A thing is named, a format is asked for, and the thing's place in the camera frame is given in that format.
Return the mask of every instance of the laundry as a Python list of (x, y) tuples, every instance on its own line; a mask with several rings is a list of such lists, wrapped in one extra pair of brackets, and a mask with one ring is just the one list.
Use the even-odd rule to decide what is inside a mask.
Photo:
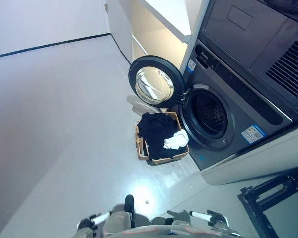
[(171, 138), (177, 131), (177, 122), (164, 113), (145, 113), (138, 123), (138, 136), (142, 137), (147, 145), (149, 159), (172, 158), (185, 152), (185, 147), (179, 150), (165, 149), (164, 140)]
[(188, 144), (189, 137), (185, 130), (180, 130), (176, 132), (173, 137), (164, 140), (165, 149), (174, 149), (178, 150), (181, 147), (184, 147)]

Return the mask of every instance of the blue sticker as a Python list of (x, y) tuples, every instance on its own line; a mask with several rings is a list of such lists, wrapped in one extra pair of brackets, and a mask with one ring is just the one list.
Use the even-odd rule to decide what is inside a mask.
[(247, 130), (243, 131), (241, 135), (249, 144), (253, 144), (254, 142), (267, 136), (266, 132), (264, 132), (264, 130), (257, 124), (254, 124)]
[(193, 62), (193, 60), (189, 60), (188, 62), (188, 65), (187, 65), (187, 68), (186, 70), (190, 73), (190, 74), (193, 74), (193, 71), (194, 71), (194, 68), (196, 66), (196, 63)]

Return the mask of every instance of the black metal stand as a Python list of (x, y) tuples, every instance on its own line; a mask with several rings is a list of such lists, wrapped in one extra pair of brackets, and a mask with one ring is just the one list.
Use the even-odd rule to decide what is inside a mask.
[[(261, 194), (281, 184), (283, 185), (281, 190), (257, 202)], [(278, 238), (264, 211), (298, 193), (298, 168), (285, 175), (277, 176), (257, 187), (245, 187), (241, 192), (242, 194), (237, 197), (243, 204), (259, 236), (261, 238)]]

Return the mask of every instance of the white towel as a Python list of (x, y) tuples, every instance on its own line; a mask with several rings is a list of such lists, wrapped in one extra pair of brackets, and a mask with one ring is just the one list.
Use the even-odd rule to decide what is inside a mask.
[(188, 144), (189, 137), (185, 130), (176, 132), (173, 137), (164, 140), (165, 149), (178, 150), (180, 147), (184, 147)]

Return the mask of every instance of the white cabinet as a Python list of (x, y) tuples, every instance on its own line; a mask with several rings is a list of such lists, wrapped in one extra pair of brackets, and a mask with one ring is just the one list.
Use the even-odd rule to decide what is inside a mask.
[(183, 72), (208, 3), (208, 0), (107, 0), (110, 30), (129, 62), (143, 55), (156, 55)]
[(107, 0), (110, 33), (125, 57), (132, 61), (131, 1)]

